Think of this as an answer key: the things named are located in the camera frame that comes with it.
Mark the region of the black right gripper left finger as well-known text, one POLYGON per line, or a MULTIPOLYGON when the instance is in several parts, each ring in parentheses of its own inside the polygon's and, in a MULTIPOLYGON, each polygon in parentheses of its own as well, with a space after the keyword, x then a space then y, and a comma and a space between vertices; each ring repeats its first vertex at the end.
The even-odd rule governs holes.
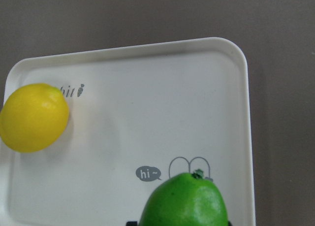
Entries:
POLYGON ((137 221, 128 221, 128 222, 126 222, 126 226, 138 226, 138 222, 137 221))

